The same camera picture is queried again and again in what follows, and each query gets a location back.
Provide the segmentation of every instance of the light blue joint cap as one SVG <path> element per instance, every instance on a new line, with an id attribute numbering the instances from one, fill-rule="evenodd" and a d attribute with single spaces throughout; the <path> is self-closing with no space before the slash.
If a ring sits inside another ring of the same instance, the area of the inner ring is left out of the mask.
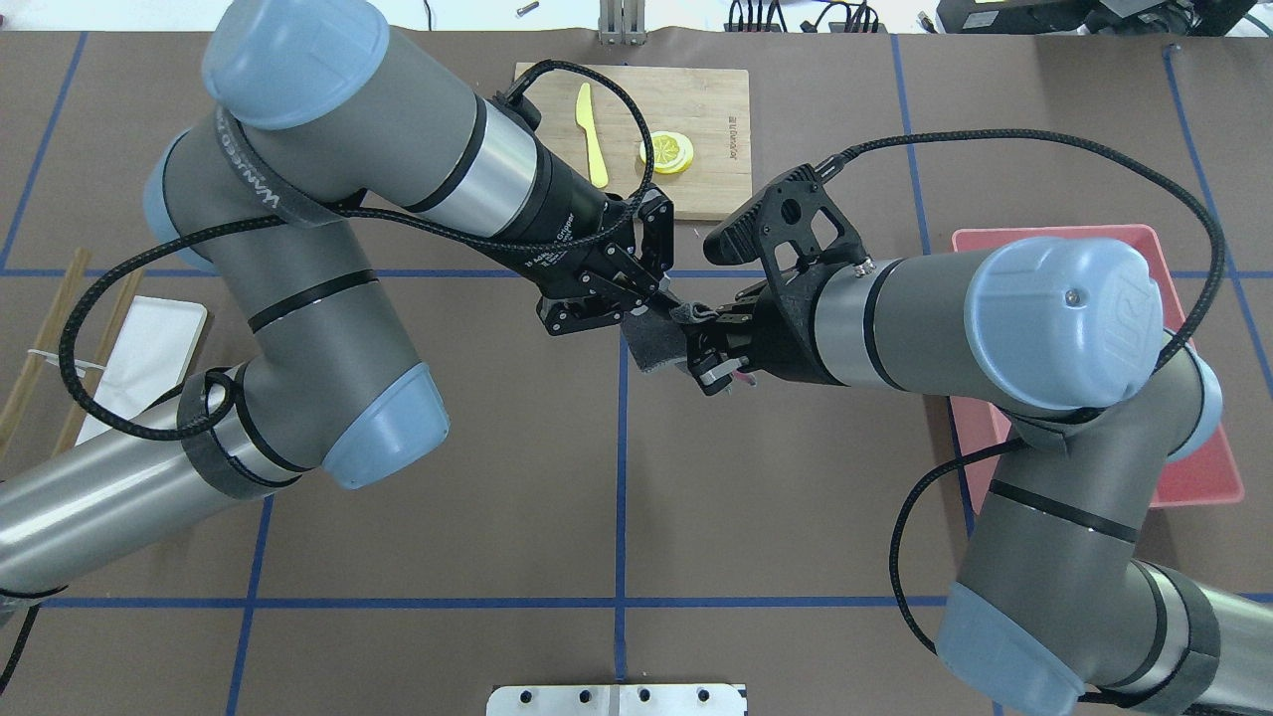
<path id="1" fill-rule="evenodd" d="M 1212 371 L 1211 366 L 1188 343 L 1185 344 L 1185 350 L 1193 358 L 1194 366 L 1198 368 L 1198 378 L 1202 380 L 1202 413 L 1198 415 L 1198 424 L 1194 426 L 1194 432 L 1189 436 L 1189 440 L 1178 447 L 1175 452 L 1167 455 L 1167 462 L 1189 457 L 1204 442 L 1211 440 L 1216 428 L 1220 427 L 1220 414 L 1225 410 L 1225 394 L 1220 390 L 1220 378 L 1216 377 L 1216 371 Z"/>
<path id="2" fill-rule="evenodd" d="M 172 155 L 172 148 L 177 147 L 181 138 L 186 136 L 186 131 L 174 136 L 168 143 L 168 147 L 164 148 L 163 155 L 159 157 L 155 168 L 150 169 L 150 177 L 141 191 L 141 211 L 146 215 L 146 224 L 150 226 L 150 233 L 155 234 L 159 243 L 168 243 L 169 241 L 181 238 L 181 232 L 177 231 L 177 227 L 172 223 L 172 215 L 168 214 L 168 203 L 163 197 L 163 172 L 168 167 L 168 157 Z M 182 248 L 177 252 L 177 256 L 200 271 L 218 275 L 216 266 L 195 252 L 193 248 Z"/>
<path id="3" fill-rule="evenodd" d="M 1085 691 L 1055 654 L 959 582 L 946 599 L 937 656 L 967 685 L 1029 716 L 1068 716 Z"/>
<path id="4" fill-rule="evenodd" d="M 981 371 L 1046 410 L 1105 408 L 1153 373 L 1162 299 L 1150 265 L 1113 238 L 1026 238 L 990 254 L 969 284 L 964 327 Z"/>
<path id="5" fill-rule="evenodd" d="M 416 363 L 345 428 L 322 466 L 340 487 L 358 489 L 424 457 L 448 431 L 451 419 L 429 367 Z"/>
<path id="6" fill-rule="evenodd" d="M 364 0 L 234 0 L 204 52 L 204 87 L 246 125 L 317 120 L 367 84 L 390 46 Z"/>

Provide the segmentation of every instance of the lemon slice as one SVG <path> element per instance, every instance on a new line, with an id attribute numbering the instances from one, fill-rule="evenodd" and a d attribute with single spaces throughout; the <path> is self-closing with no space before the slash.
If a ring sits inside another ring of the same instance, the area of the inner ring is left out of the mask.
<path id="1" fill-rule="evenodd" d="M 690 168 L 694 163 L 694 144 L 690 138 L 679 131 L 656 131 L 649 135 L 654 145 L 654 172 L 661 175 L 676 175 Z M 645 161 L 645 145 L 638 144 L 636 152 L 640 161 Z"/>

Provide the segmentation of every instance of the white surface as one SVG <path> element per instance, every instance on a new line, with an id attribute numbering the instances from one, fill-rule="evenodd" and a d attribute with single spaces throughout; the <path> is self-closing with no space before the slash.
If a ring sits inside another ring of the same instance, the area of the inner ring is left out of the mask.
<path id="1" fill-rule="evenodd" d="M 116 415 L 140 414 L 186 377 L 206 320 L 207 310 L 199 303 L 134 298 L 94 400 Z M 85 418 L 75 445 L 108 429 L 95 418 Z"/>
<path id="2" fill-rule="evenodd" d="M 596 28 L 598 0 L 540 0 L 540 6 L 518 18 L 516 10 L 530 0 L 430 0 L 434 29 L 496 31 Z M 390 23 L 425 29 L 423 0 L 372 0 Z M 211 31 L 229 0 L 0 0 L 5 29 L 62 31 Z M 825 6 L 815 0 L 784 0 L 787 25 L 799 32 L 799 22 L 812 20 Z M 922 32 L 919 10 L 933 14 L 937 0 L 877 0 L 872 4 L 891 32 Z M 728 0 L 647 0 L 645 28 L 723 28 Z M 841 11 L 827 14 L 836 19 Z M 824 22 L 822 31 L 826 31 Z"/>
<path id="3" fill-rule="evenodd" d="M 587 689 L 588 703 L 579 702 Z M 640 699 L 649 689 L 649 701 Z M 699 689 L 710 698 L 699 701 Z M 573 687 L 502 687 L 486 701 L 486 716 L 746 716 L 747 698 L 731 684 L 606 684 Z M 522 703 L 522 692 L 531 702 Z"/>

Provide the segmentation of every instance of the red plastic bin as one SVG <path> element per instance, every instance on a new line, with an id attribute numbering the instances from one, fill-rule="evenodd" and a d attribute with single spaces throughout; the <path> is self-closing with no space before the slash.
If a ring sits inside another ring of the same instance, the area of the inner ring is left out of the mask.
<path id="1" fill-rule="evenodd" d="M 1046 227 L 1046 228 L 1004 228 L 1004 229 L 961 229 L 951 237 L 955 251 L 980 251 L 997 248 L 1021 238 L 1032 236 L 1059 236 L 1062 238 L 1116 238 L 1130 245 L 1150 262 L 1150 276 L 1158 283 L 1162 293 L 1162 317 L 1169 329 L 1176 330 L 1184 322 L 1185 313 L 1180 307 L 1180 297 L 1167 271 L 1162 257 L 1158 234 L 1143 224 L 1096 226 L 1096 227 Z M 965 455 L 1003 442 L 1012 424 L 1003 414 L 983 400 L 971 397 L 952 397 L 951 409 L 955 413 L 955 429 L 959 432 L 960 451 Z M 967 492 L 973 510 L 980 512 L 985 501 L 985 490 L 994 476 L 998 459 L 983 460 L 965 469 Z M 1158 487 L 1153 493 L 1151 507 L 1184 507 L 1186 505 L 1225 505 L 1242 499 L 1245 490 L 1237 474 L 1234 454 L 1228 447 L 1228 437 L 1221 423 L 1216 434 L 1211 436 L 1193 455 L 1171 462 L 1162 470 Z"/>

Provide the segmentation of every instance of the cutting board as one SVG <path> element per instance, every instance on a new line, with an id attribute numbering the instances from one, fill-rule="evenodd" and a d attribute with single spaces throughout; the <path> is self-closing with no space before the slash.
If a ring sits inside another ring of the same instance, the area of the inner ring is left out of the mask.
<path id="1" fill-rule="evenodd" d="M 531 62 L 518 62 L 521 75 Z M 694 143 L 694 164 L 679 175 L 654 175 L 676 205 L 677 219 L 719 220 L 751 197 L 751 94 L 746 70 L 591 65 L 636 102 L 651 131 L 679 131 Z M 540 141 L 584 177 L 588 149 L 574 124 L 574 102 L 586 78 L 552 71 L 526 96 L 544 113 Z M 610 172 L 605 191 L 628 196 L 644 169 L 640 132 L 624 103 L 591 83 L 592 113 Z"/>

